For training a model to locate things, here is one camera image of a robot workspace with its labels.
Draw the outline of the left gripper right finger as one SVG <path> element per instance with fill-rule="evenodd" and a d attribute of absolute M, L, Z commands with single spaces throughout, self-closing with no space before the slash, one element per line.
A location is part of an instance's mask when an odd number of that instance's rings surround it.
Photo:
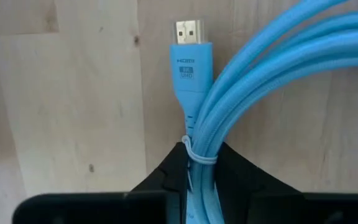
<path fill-rule="evenodd" d="M 245 223 L 249 201 L 254 194 L 299 193 L 242 157 L 225 142 L 219 149 L 214 179 L 225 223 Z"/>

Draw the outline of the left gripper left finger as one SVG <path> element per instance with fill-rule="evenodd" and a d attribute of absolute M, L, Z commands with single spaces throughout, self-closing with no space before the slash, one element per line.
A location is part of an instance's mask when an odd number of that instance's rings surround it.
<path fill-rule="evenodd" d="M 169 223 L 186 223 L 188 190 L 188 153 L 178 142 L 163 161 L 138 185 L 133 192 L 163 192 L 167 196 Z"/>

